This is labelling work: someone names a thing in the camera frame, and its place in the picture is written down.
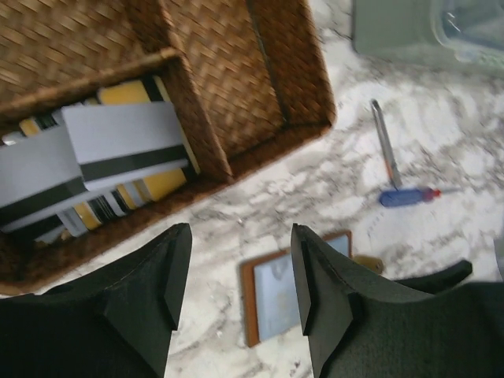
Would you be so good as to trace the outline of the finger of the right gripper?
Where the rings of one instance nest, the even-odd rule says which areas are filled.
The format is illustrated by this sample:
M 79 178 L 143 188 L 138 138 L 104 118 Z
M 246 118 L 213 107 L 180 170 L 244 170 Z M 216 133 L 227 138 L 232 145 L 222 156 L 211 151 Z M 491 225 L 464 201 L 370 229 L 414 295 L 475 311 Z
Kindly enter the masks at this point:
M 438 294 L 456 287 L 472 273 L 473 264 L 467 260 L 460 260 L 442 271 L 427 276 L 396 280 L 395 282 L 424 293 Z

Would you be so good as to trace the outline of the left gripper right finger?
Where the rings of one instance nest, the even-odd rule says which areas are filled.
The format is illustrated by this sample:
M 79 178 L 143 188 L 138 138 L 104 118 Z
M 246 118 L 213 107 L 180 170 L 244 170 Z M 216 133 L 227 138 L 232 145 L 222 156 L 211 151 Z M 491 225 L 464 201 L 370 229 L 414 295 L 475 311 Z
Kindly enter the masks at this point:
M 470 276 L 438 294 L 389 280 L 294 224 L 302 333 L 316 377 L 500 377 L 503 285 Z

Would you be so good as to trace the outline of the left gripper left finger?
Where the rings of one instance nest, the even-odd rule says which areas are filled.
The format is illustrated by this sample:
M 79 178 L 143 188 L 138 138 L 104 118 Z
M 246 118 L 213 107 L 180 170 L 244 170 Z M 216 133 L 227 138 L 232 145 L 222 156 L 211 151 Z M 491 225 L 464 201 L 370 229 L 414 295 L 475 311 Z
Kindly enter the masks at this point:
M 191 227 L 41 295 L 1 302 L 4 377 L 162 377 L 178 328 Z

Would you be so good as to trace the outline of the brown leather card holder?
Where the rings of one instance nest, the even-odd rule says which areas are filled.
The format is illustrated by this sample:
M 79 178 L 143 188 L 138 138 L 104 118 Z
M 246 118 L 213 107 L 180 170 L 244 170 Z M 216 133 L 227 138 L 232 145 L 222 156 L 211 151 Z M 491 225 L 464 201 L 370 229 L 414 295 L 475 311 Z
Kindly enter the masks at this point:
M 243 262 L 244 333 L 249 348 L 300 323 L 295 275 L 288 249 Z

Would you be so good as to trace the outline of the brown woven basket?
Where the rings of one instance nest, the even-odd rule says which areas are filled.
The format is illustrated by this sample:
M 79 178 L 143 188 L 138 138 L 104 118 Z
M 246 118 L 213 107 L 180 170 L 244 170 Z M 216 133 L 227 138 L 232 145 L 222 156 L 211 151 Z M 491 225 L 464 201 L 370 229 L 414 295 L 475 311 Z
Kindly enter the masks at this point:
M 4 1 L 1 293 L 37 291 L 335 120 L 306 1 Z

